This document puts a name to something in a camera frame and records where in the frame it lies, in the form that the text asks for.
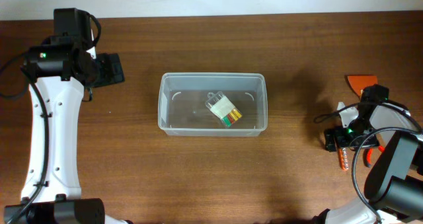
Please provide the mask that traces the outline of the orange scraper with wooden handle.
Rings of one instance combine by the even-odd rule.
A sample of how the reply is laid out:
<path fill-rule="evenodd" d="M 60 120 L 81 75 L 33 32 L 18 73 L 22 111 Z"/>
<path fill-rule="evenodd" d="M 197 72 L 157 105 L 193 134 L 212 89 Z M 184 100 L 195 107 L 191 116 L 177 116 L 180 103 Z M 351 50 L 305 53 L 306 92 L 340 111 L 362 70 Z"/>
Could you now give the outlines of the orange scraper with wooden handle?
<path fill-rule="evenodd" d="M 352 91 L 360 98 L 366 87 L 378 84 L 376 75 L 347 75 L 346 81 Z"/>

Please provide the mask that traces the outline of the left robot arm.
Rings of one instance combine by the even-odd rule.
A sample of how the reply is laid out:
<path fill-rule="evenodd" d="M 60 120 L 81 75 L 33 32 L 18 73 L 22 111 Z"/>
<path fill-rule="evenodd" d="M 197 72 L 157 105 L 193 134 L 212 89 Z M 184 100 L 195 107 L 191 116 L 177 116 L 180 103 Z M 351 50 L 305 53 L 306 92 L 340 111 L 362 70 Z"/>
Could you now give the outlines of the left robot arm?
<path fill-rule="evenodd" d="M 54 33 L 20 55 L 32 101 L 30 162 L 20 204 L 4 209 L 6 223 L 113 223 L 102 200 L 84 199 L 77 171 L 80 106 L 93 89 L 123 83 L 117 54 L 98 54 L 102 32 L 90 13 L 54 11 Z"/>

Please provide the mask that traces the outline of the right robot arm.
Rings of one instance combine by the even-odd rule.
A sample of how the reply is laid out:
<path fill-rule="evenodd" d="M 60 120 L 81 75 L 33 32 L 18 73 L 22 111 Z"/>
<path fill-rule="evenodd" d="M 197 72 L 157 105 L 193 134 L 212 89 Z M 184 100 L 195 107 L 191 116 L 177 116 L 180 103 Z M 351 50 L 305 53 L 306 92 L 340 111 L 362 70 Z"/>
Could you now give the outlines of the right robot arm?
<path fill-rule="evenodd" d="M 354 200 L 337 209 L 326 209 L 313 223 L 409 223 L 422 220 L 422 126 L 408 108 L 389 100 L 389 89 L 374 84 L 363 89 L 360 101 L 338 104 L 336 111 L 321 114 L 316 124 L 338 116 L 341 126 L 326 129 L 325 149 L 337 151 L 341 164 L 351 170 L 357 193 Z M 357 183 L 360 154 L 381 148 L 371 166 L 364 189 Z"/>

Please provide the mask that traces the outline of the clear case of coloured bits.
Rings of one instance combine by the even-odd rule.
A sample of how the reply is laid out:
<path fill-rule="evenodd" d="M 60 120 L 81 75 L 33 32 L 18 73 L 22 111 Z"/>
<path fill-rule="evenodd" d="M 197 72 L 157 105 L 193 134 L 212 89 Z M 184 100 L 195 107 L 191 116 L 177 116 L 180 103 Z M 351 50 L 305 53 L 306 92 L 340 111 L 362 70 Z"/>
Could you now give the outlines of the clear case of coloured bits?
<path fill-rule="evenodd" d="M 237 109 L 222 91 L 208 93 L 208 99 L 205 101 L 205 105 L 221 121 L 225 128 L 230 128 L 243 117 L 241 111 Z"/>

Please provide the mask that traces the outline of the clear plastic storage container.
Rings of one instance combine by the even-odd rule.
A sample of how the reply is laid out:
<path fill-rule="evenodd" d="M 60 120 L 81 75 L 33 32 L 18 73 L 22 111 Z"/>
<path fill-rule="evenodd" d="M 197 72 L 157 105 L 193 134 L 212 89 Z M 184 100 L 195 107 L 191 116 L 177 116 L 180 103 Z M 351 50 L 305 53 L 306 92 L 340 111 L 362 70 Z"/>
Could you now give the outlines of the clear plastic storage container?
<path fill-rule="evenodd" d="M 206 107 L 208 93 L 222 91 L 243 117 L 225 128 Z M 167 135 L 256 137 L 268 126 L 266 81 L 259 73 L 165 73 L 158 126 Z"/>

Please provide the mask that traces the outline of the orange rail of sockets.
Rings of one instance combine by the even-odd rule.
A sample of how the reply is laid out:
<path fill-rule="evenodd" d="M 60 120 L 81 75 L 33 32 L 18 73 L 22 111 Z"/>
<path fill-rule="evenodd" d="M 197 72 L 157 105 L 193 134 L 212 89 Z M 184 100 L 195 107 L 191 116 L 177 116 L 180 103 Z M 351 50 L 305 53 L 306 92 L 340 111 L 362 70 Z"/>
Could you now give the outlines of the orange rail of sockets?
<path fill-rule="evenodd" d="M 346 148 L 338 148 L 338 159 L 340 163 L 340 168 L 343 171 L 347 171 L 349 169 L 348 164 L 348 154 Z"/>

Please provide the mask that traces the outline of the red handled pliers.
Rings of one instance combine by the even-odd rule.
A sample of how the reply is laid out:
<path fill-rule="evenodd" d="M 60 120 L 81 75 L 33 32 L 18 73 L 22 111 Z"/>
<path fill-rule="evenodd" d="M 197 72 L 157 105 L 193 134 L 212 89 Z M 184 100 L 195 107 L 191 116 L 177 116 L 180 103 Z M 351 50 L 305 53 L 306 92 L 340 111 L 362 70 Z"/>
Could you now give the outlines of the red handled pliers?
<path fill-rule="evenodd" d="M 377 149 L 378 149 L 381 153 L 383 153 L 383 152 L 384 152 L 384 150 L 385 150 L 385 148 L 384 148 L 383 146 L 379 146 Z M 373 153 L 373 149 L 366 149 L 366 150 L 364 151 L 364 165 L 365 165 L 367 168 L 370 168 L 370 167 L 372 166 L 372 163 L 371 163 L 372 153 Z"/>

